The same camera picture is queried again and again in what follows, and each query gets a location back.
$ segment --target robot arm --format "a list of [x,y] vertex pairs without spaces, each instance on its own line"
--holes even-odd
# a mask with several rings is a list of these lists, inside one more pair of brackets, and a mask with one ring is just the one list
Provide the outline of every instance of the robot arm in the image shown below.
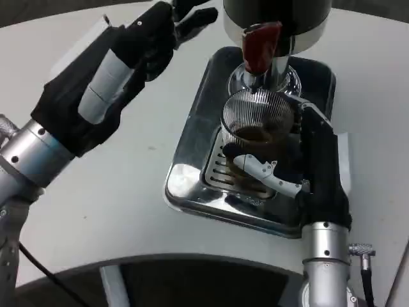
[[182,20],[204,2],[159,2],[128,27],[112,27],[104,17],[54,67],[23,128],[0,116],[0,137],[8,140],[0,148],[0,306],[13,306],[30,204],[75,156],[118,129],[122,110],[166,69],[179,44],[216,21],[215,8]]
[[350,259],[348,231],[351,227],[348,193],[350,190],[348,140],[334,134],[320,110],[298,97],[284,99],[301,115],[300,149],[303,181],[286,182],[275,176],[279,161],[261,163],[227,145],[224,153],[240,169],[281,194],[292,197],[301,212],[306,283],[300,306],[346,307]]

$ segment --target black cable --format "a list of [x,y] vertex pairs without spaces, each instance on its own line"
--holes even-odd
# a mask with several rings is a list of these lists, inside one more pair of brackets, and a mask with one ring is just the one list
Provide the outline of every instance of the black cable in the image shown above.
[[46,275],[55,285],[59,286],[66,294],[68,294],[74,301],[79,303],[82,307],[91,307],[89,304],[85,303],[85,301],[76,294],[73,290],[69,289],[57,276],[47,270],[34,256],[24,247],[21,242],[19,243],[19,248],[24,256],[27,257],[28,260],[40,271]]
[[372,271],[361,270],[362,286],[364,287],[365,300],[367,307],[374,307],[373,292],[372,292]]

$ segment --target red lever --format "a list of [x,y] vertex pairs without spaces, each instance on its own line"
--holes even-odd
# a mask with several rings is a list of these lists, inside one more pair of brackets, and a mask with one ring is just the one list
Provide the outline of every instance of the red lever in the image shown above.
[[272,64],[279,41],[281,22],[267,22],[247,28],[243,33],[245,69],[254,75],[264,74]]

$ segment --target coffee machine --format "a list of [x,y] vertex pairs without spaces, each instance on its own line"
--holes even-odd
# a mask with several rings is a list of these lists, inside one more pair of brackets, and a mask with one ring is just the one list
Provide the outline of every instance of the coffee machine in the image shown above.
[[[230,169],[222,152],[220,115],[232,94],[260,87],[310,100],[330,118],[334,74],[323,63],[293,55],[320,39],[331,4],[331,0],[224,0],[224,28],[238,47],[218,50],[208,63],[167,176],[165,195],[170,206],[287,238],[301,236],[294,199],[257,180],[243,185]],[[267,70],[249,71],[254,59],[243,52],[245,34],[272,23],[279,25],[279,35]],[[291,137],[297,144],[297,134]],[[288,150],[297,156],[296,150]]]

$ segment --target white table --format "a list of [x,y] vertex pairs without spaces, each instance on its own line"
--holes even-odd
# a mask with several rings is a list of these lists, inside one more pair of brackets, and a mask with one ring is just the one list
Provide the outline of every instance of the white table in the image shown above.
[[[1,112],[23,125],[51,66],[103,13],[121,24],[151,5],[84,10],[0,29]],[[351,241],[373,243],[378,250],[373,261],[378,306],[387,299],[409,233],[408,34],[408,24],[333,10],[323,38],[300,54],[334,70],[334,126],[356,132]],[[302,273],[299,240],[182,214],[163,200],[166,173],[206,64],[226,45],[232,42],[219,18],[182,46],[162,76],[127,107],[119,131],[73,162],[32,206],[21,241],[47,268],[61,272],[152,254],[194,253]],[[160,108],[165,116],[158,117]],[[146,136],[149,142],[143,141]],[[351,271],[351,284],[362,296],[358,260]],[[41,277],[22,256],[18,285]]]

